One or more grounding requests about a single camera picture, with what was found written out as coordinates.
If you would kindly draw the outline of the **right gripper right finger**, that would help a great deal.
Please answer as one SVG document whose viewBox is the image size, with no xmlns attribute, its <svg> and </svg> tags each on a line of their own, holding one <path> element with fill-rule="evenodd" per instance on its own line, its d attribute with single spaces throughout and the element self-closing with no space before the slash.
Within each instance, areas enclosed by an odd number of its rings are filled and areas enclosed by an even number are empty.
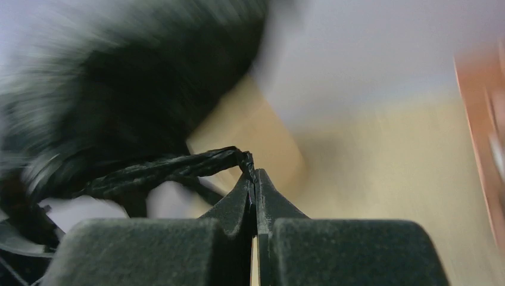
<svg viewBox="0 0 505 286">
<path fill-rule="evenodd" d="M 260 285 L 448 285 L 427 232 L 398 219 L 312 219 L 256 171 Z"/>
</svg>

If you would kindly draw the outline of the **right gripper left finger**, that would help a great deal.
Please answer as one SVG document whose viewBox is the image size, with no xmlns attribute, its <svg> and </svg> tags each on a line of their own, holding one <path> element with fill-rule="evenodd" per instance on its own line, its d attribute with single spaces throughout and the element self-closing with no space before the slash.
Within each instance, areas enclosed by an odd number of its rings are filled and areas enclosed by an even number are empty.
<svg viewBox="0 0 505 286">
<path fill-rule="evenodd" d="M 251 193 L 233 190 L 196 219 L 91 219 L 63 238 L 43 285 L 250 285 Z"/>
</svg>

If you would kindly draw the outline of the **black plastic trash bag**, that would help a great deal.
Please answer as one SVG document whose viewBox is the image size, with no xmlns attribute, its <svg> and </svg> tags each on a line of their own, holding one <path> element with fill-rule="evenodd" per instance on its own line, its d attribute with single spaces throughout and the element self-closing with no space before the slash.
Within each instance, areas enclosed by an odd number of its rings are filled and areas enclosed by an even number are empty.
<svg viewBox="0 0 505 286">
<path fill-rule="evenodd" d="M 88 194 L 131 217 L 256 61 L 271 1 L 52 1 L 1 70 L 1 210 L 56 248 L 39 203 Z"/>
</svg>

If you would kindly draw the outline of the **orange plastic file organizer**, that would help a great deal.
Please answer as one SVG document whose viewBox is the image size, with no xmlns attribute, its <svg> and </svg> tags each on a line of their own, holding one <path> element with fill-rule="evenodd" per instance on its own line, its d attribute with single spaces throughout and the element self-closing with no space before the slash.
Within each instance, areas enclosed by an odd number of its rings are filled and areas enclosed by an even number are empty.
<svg viewBox="0 0 505 286">
<path fill-rule="evenodd" d="M 454 67 L 491 231 L 504 251 L 504 130 L 495 115 L 495 99 L 504 97 L 504 38 L 455 56 Z"/>
</svg>

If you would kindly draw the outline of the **beige round trash bin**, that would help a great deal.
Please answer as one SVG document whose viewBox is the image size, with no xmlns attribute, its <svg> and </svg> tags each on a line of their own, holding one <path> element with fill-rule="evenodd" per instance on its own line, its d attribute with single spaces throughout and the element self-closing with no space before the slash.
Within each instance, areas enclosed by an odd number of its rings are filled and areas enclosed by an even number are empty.
<svg viewBox="0 0 505 286">
<path fill-rule="evenodd" d="M 236 146 L 249 151 L 276 189 L 299 196 L 306 166 L 298 144 L 251 76 L 245 76 L 188 139 L 193 153 Z"/>
</svg>

